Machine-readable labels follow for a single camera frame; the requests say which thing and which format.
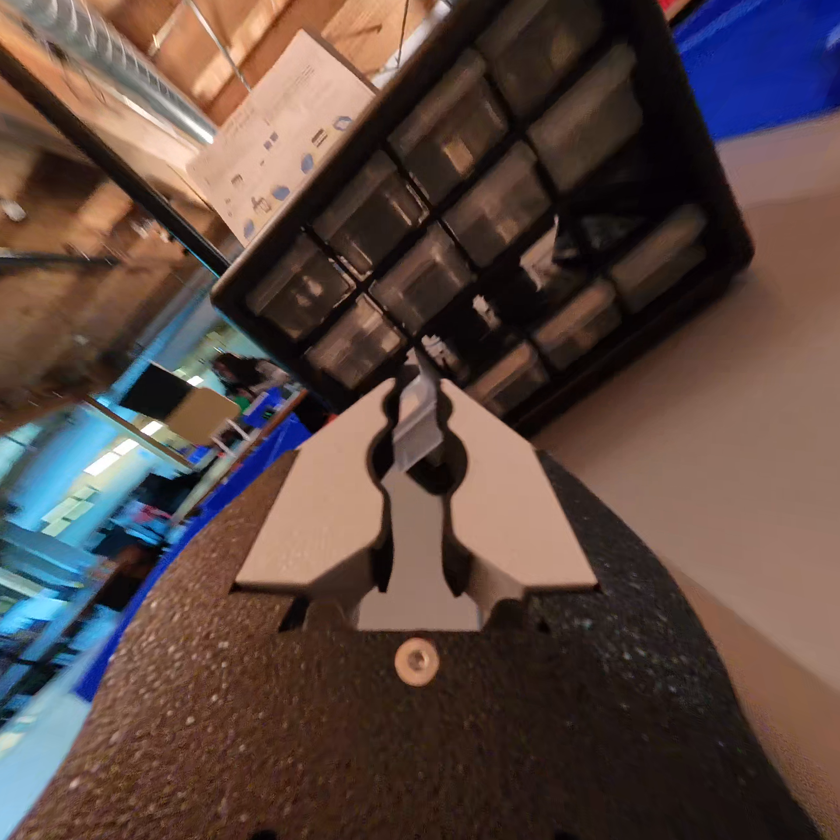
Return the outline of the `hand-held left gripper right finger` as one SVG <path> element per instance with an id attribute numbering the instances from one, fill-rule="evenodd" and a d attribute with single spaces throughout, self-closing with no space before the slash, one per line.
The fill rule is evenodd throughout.
<path id="1" fill-rule="evenodd" d="M 464 593 L 489 624 L 501 602 L 590 592 L 595 572 L 536 449 L 451 381 L 448 431 L 465 450 L 465 475 L 449 503 L 449 529 L 465 551 Z"/>

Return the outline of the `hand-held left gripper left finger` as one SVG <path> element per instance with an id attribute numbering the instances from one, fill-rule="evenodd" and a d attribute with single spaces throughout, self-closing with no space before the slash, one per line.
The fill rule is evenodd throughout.
<path id="1" fill-rule="evenodd" d="M 386 380 L 293 453 L 287 476 L 235 577 L 235 592 L 333 606 L 359 630 L 371 592 L 392 577 L 393 432 L 401 386 Z"/>

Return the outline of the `clear plastic drawer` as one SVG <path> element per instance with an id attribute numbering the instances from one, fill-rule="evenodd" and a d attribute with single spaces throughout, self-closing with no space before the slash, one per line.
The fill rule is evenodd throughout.
<path id="1" fill-rule="evenodd" d="M 437 468 L 445 458 L 443 395 L 435 368 L 410 354 L 401 372 L 397 420 L 392 432 L 395 468 Z"/>

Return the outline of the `white desk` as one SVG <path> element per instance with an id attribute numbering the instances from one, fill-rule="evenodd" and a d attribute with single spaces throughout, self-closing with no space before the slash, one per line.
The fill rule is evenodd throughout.
<path id="1" fill-rule="evenodd" d="M 838 112 L 723 141 L 755 244 L 723 299 L 538 432 L 686 594 L 838 838 Z"/>

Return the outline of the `blue storage bin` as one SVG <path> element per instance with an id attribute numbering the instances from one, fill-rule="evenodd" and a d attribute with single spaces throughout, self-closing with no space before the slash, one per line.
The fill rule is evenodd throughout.
<path id="1" fill-rule="evenodd" d="M 838 111 L 838 1 L 705 2 L 672 33 L 716 142 Z"/>
<path id="2" fill-rule="evenodd" d="M 174 563 L 187 544 L 215 519 L 220 511 L 236 500 L 254 481 L 259 478 L 279 457 L 299 447 L 311 436 L 295 413 L 291 413 L 275 428 L 269 431 L 264 440 L 245 457 L 243 464 L 236 468 L 231 478 L 213 490 L 208 499 L 199 505 L 198 516 L 189 524 L 184 533 L 161 556 L 152 571 L 146 576 L 138 591 L 135 592 L 108 641 L 101 646 L 98 655 L 92 660 L 87 670 L 75 684 L 72 693 L 80 700 L 91 704 L 102 682 L 111 658 L 127 628 L 139 611 L 145 598 L 153 589 L 163 573 Z"/>

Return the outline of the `black monitor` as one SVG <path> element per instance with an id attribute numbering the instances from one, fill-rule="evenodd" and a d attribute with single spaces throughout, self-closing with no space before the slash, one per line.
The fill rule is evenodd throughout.
<path id="1" fill-rule="evenodd" d="M 119 406 L 164 422 L 195 390 L 195 386 L 156 363 L 148 364 L 119 400 Z"/>

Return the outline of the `white cardboard box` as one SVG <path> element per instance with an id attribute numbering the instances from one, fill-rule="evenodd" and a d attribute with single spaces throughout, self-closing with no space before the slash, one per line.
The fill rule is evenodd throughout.
<path id="1" fill-rule="evenodd" d="M 247 246 L 292 204 L 378 92 L 321 36 L 301 29 L 190 160 L 188 178 Z"/>

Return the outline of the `black metal beam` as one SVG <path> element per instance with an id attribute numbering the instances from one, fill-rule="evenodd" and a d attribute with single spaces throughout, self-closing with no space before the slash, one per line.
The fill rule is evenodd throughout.
<path id="1" fill-rule="evenodd" d="M 1 48 L 1 76 L 18 95 L 151 215 L 214 277 L 219 278 L 225 273 L 230 262 L 223 253 L 5 47 Z"/>

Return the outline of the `metal ventilation duct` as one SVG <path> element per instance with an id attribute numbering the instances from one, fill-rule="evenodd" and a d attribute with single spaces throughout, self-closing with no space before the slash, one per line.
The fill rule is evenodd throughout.
<path id="1" fill-rule="evenodd" d="M 215 124 L 98 12 L 79 1 L 9 1 L 40 34 L 86 63 L 195 141 L 212 144 Z"/>

